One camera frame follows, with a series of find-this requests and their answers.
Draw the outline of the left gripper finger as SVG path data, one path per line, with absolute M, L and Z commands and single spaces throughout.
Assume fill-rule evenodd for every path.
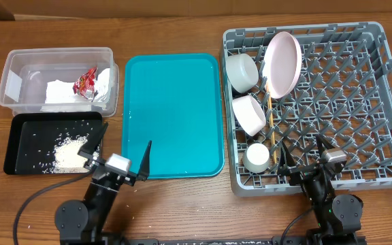
M 141 181 L 146 181 L 150 175 L 150 150 L 152 146 L 152 141 L 148 142 L 142 162 L 140 163 L 140 168 L 137 174 L 137 179 Z
M 92 157 L 97 147 L 101 144 L 107 128 L 108 123 L 106 122 L 95 133 L 88 136 L 86 143 L 80 147 L 78 155 L 81 157 Z

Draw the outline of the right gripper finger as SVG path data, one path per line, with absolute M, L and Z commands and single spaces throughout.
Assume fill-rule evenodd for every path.
M 291 169 L 291 168 L 296 168 L 297 164 L 292 157 L 291 153 L 289 152 L 289 149 L 287 145 L 282 142 L 282 146 L 280 149 L 280 161 L 278 165 L 279 170 L 284 170 L 284 169 Z
M 316 135 L 316 145 L 318 147 L 318 153 L 321 157 L 325 150 L 333 149 L 334 146 L 330 144 L 321 134 Z

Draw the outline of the pile of rice grains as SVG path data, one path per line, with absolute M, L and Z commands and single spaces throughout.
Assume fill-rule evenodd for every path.
M 80 147 L 93 133 L 93 120 L 53 120 L 34 124 L 32 167 L 41 174 L 85 173 Z

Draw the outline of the small white cup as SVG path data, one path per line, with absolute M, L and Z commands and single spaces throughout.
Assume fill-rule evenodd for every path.
M 270 152 L 264 144 L 251 144 L 243 155 L 244 167 L 253 173 L 264 172 L 270 163 Z

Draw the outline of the white napkin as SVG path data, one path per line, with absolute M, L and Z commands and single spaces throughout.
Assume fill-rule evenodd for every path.
M 73 92 L 75 82 L 55 80 L 49 82 L 46 89 L 46 100 L 41 112 L 86 112 L 92 108 L 92 103 L 107 103 L 110 88 L 110 68 L 96 75 L 95 89 L 97 95 L 93 101 L 87 100 Z

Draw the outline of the red foil snack wrapper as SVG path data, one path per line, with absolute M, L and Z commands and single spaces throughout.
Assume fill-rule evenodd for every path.
M 97 67 L 90 68 L 86 73 L 82 74 L 73 84 L 73 93 L 93 101 L 97 95 L 97 90 L 95 89 L 96 75 Z

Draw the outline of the small pink plate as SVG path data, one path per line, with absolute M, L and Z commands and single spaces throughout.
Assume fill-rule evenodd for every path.
M 249 135 L 254 136 L 266 125 L 265 113 L 257 100 L 246 95 L 232 101 L 235 118 L 241 128 Z

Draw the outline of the large white plate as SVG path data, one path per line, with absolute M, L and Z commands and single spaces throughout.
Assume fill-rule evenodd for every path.
M 264 56 L 263 77 L 266 90 L 273 99 L 289 94 L 296 86 L 301 71 L 301 48 L 290 33 L 277 33 L 267 46 Z

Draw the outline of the grey bowl with rice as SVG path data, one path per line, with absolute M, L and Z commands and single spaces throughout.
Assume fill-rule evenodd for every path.
M 237 54 L 228 56 L 225 61 L 227 77 L 238 93 L 245 93 L 257 84 L 259 72 L 251 56 Z

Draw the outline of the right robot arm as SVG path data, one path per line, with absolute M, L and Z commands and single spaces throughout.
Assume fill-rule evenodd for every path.
M 280 149 L 277 170 L 279 176 L 289 178 L 291 186 L 300 186 L 310 200 L 310 209 L 289 223 L 280 237 L 280 244 L 366 244 L 357 236 L 361 229 L 363 201 L 356 195 L 336 195 L 331 179 L 344 169 L 346 153 L 330 144 L 321 135 L 316 136 L 318 160 L 307 166 L 297 166 L 286 144 Z M 300 238 L 289 237 L 290 228 L 301 218 L 313 212 L 318 227 L 307 230 Z

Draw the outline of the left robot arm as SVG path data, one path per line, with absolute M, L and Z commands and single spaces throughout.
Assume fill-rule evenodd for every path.
M 56 210 L 54 221 L 60 233 L 61 244 L 128 244 L 123 235 L 104 233 L 103 227 L 112 205 L 124 184 L 134 186 L 137 181 L 145 181 L 150 174 L 150 150 L 148 142 L 139 171 L 130 171 L 131 160 L 119 154 L 108 159 L 94 155 L 101 144 L 108 124 L 88 136 L 78 155 L 86 159 L 85 168 L 89 169 L 92 180 L 84 199 L 69 200 Z

